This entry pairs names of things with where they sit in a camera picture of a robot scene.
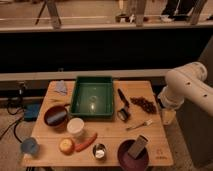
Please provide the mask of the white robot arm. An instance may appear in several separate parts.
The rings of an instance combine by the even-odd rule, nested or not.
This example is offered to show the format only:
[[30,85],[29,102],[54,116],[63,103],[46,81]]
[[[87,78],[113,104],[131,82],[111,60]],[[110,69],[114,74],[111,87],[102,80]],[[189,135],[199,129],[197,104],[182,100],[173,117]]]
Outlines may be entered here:
[[176,111],[188,99],[213,116],[213,87],[205,83],[207,69],[201,62],[173,68],[165,75],[166,85],[158,95],[164,125],[172,123]]

